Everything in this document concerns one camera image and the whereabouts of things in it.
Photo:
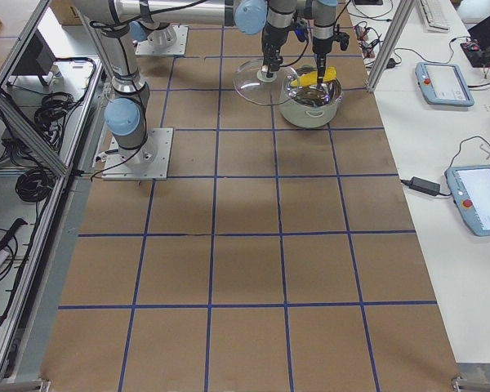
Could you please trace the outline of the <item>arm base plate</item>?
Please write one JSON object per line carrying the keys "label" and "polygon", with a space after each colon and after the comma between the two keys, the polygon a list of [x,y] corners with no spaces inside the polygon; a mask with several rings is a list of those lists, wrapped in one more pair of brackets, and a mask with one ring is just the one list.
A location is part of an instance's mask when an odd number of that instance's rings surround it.
{"label": "arm base plate", "polygon": [[169,57],[185,54],[189,27],[169,24],[163,29],[151,30],[142,24],[131,27],[133,39],[137,41],[136,55],[139,57]]}
{"label": "arm base plate", "polygon": [[110,148],[114,154],[105,158],[105,167],[96,172],[95,178],[103,180],[166,180],[172,150],[174,130],[152,128],[147,131],[145,145],[136,153],[120,149],[112,136]]}

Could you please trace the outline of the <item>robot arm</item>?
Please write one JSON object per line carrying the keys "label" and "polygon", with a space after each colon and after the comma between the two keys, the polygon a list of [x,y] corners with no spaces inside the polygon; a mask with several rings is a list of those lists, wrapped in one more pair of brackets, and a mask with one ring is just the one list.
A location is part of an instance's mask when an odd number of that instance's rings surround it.
{"label": "robot arm", "polygon": [[237,72],[234,87],[257,105],[282,103],[281,48],[293,26],[295,1],[77,1],[75,6],[98,31],[96,48],[114,73],[114,101],[105,110],[105,122],[125,163],[146,165],[157,155],[146,124],[149,85],[137,64],[131,23],[137,23],[147,37],[168,31],[172,22],[237,26],[242,33],[261,33],[262,58]]}
{"label": "robot arm", "polygon": [[321,84],[327,74],[327,55],[341,40],[336,26],[337,1],[111,1],[108,5],[113,25],[141,21],[185,22],[234,26],[248,35],[261,34],[260,71],[271,79],[288,68],[281,49],[290,32],[312,45],[317,70],[312,77],[300,77],[299,86]]}

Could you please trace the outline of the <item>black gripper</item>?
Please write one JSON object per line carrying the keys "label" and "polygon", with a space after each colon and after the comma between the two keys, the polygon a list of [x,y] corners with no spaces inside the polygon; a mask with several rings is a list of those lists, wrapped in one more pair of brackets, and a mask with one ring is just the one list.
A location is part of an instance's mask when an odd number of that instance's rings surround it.
{"label": "black gripper", "polygon": [[261,44],[264,64],[261,67],[261,72],[265,76],[269,75],[269,79],[275,79],[281,68],[281,48],[286,43],[287,36],[288,27],[279,28],[267,22],[263,28]]}
{"label": "black gripper", "polygon": [[327,26],[316,24],[313,28],[313,53],[318,67],[316,85],[320,85],[324,81],[327,69],[327,54],[332,51],[333,36],[333,24]]}

